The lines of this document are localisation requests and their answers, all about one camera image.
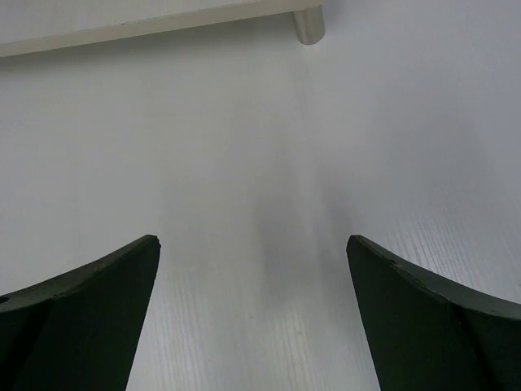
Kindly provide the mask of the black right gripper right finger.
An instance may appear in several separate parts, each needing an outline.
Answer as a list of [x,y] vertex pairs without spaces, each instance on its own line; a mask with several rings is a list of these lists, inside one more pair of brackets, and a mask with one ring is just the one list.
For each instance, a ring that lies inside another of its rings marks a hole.
[[353,235],[347,257],[382,390],[518,390],[520,306]]

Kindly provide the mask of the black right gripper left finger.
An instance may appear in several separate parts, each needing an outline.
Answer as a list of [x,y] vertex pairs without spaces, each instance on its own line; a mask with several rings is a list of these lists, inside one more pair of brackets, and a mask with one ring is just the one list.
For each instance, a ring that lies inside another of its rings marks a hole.
[[1,297],[3,390],[124,390],[160,262],[144,235]]

